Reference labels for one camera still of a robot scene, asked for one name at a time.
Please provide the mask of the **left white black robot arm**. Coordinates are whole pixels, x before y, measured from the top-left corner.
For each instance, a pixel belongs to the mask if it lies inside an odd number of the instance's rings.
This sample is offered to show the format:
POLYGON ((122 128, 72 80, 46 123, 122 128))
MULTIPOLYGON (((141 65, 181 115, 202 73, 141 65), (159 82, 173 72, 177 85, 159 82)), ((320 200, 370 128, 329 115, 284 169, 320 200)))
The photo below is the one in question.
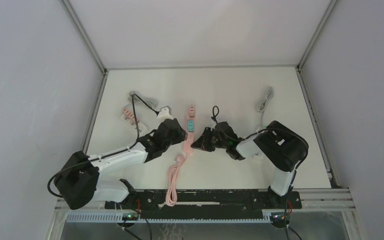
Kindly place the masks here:
POLYGON ((156 111, 160 120, 157 129, 145 135, 137 132, 133 144, 113 151, 87 155, 74 152, 60 171, 47 182, 48 192, 65 200, 71 210, 89 202, 115 202, 129 209, 137 196, 127 180, 107 180, 106 175, 121 169, 145 164, 163 155, 171 146, 187 139, 187 132, 171 114, 169 106, 156 111))

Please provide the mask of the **teal plug adapter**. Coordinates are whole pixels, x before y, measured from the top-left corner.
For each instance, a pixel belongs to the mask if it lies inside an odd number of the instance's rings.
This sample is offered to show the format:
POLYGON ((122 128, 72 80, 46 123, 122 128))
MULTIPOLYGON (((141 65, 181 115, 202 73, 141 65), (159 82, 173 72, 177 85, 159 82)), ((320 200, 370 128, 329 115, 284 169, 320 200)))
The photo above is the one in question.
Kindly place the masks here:
POLYGON ((195 121, 194 120, 188 120, 187 131, 193 133, 194 130, 195 130, 195 121))

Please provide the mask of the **white power strip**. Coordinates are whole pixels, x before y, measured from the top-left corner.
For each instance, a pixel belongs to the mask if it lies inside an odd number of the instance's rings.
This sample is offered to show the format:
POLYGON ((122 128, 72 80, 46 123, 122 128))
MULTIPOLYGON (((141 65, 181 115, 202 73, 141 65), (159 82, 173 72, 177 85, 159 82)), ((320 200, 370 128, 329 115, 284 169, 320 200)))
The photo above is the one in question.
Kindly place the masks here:
POLYGON ((135 131, 139 131, 140 134, 144 134, 149 130, 149 128, 140 120, 136 119, 134 112, 130 110, 127 106, 122 109, 121 118, 135 131))

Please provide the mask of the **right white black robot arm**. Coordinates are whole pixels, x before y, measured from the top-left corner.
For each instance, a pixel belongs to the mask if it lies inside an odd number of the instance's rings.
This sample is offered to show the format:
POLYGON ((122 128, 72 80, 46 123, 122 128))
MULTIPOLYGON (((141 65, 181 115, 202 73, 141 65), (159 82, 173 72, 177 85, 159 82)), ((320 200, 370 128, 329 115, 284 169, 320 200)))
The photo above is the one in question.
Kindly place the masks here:
POLYGON ((217 120, 219 111, 218 106, 213 106, 214 125, 206 127, 191 148, 205 152, 223 149, 237 161, 265 155, 274 165, 274 177, 268 188, 269 203, 282 208, 289 201, 288 193, 293 188, 296 171, 308 156, 308 142, 276 120, 247 137, 239 137, 226 121, 217 120))

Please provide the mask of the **pink power strip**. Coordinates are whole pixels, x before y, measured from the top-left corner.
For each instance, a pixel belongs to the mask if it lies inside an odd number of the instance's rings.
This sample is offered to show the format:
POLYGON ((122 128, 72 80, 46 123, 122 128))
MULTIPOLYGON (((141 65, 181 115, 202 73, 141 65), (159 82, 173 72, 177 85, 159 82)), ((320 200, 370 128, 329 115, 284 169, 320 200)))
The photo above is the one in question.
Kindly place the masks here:
POLYGON ((193 152, 193 148, 191 147, 191 145, 194 143, 194 134, 195 134, 195 131, 194 132, 189 132, 188 131, 188 120, 193 120, 194 123, 195 123, 195 118, 191 119, 191 118, 188 118, 188 114, 186 116, 186 126, 185 126, 185 130, 186 130, 186 139, 185 139, 185 142, 183 144, 183 150, 186 154, 190 154, 193 152))

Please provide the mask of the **pink plug adapter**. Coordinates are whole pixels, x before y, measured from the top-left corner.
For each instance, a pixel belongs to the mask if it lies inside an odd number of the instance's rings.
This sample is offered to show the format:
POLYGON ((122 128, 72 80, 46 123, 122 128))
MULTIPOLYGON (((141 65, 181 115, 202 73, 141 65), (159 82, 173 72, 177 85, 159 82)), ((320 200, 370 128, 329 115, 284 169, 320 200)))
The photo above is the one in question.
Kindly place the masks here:
POLYGON ((194 106, 190 106, 187 112, 187 116, 189 119, 194 119, 196 116, 196 109, 194 106))

